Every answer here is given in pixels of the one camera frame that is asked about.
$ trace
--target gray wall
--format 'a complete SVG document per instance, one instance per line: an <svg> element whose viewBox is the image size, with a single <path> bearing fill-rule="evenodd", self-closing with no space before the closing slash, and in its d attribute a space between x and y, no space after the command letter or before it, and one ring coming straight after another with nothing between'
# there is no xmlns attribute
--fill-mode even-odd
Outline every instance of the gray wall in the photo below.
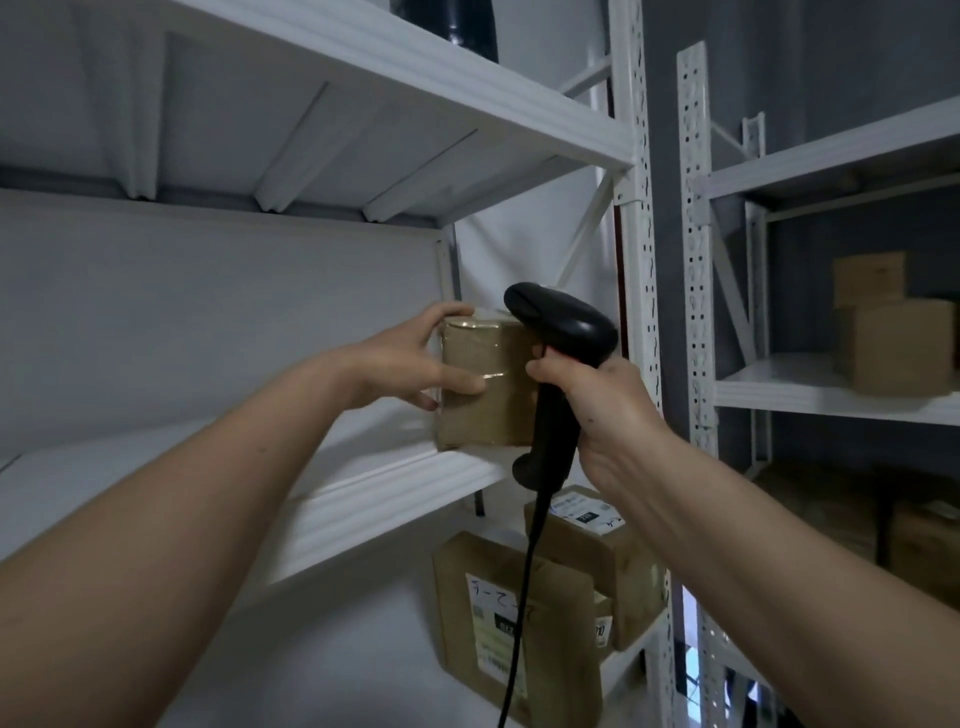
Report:
<svg viewBox="0 0 960 728"><path fill-rule="evenodd" d="M687 432L686 362L676 54L708 44L710 103L727 129L767 114L768 152L960 94L960 4L952 0L683 0L644 5L658 246L660 332L667 421ZM721 159L716 154L714 166ZM830 344L829 262L837 255L906 249L911 292L960 289L955 215L960 191L944 190L788 221L772 231L775 351ZM741 213L721 210L734 261L743 260ZM717 371L742 362L725 306L717 301ZM745 464L747 418L722 410L721 454ZM780 415L778 457L817 457L865 466L896 457L960 473L951 430Z"/></svg>

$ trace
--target person's right hand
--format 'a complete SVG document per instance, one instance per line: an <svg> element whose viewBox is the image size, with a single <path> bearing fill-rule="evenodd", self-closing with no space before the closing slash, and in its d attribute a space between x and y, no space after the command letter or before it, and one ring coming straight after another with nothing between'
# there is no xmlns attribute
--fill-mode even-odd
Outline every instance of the person's right hand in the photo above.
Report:
<svg viewBox="0 0 960 728"><path fill-rule="evenodd" d="M580 463L597 490L616 496L623 485L643 479L643 446L655 447L670 429L636 366L613 356L593 369L547 349L527 364L527 374L566 393L583 430Z"/></svg>

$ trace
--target barcode scanner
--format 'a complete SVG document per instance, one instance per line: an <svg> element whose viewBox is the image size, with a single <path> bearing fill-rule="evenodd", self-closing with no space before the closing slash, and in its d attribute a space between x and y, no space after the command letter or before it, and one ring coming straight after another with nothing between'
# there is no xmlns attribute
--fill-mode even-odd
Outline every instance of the barcode scanner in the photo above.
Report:
<svg viewBox="0 0 960 728"><path fill-rule="evenodd" d="M616 327L610 319L593 306L554 288L537 283L515 283L503 294L503 303L538 336L545 347L594 368L607 360L619 341ZM506 724L514 694L534 549L550 510L550 499L570 475L579 439L580 423L574 417L564 392L553 384L541 384L537 394L533 445L529 452L514 461L513 467L516 482L537 493L537 504L530 523L523 582L517 604L514 655L500 712L500 728Z"/></svg>

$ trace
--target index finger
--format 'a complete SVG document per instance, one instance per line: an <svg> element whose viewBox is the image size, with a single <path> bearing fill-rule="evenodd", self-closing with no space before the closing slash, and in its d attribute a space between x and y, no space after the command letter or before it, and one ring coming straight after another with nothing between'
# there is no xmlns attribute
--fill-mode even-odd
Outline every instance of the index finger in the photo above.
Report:
<svg viewBox="0 0 960 728"><path fill-rule="evenodd" d="M433 329L447 316L472 316L474 307L462 301L441 301L427 306L420 315L420 338L426 344Z"/></svg>

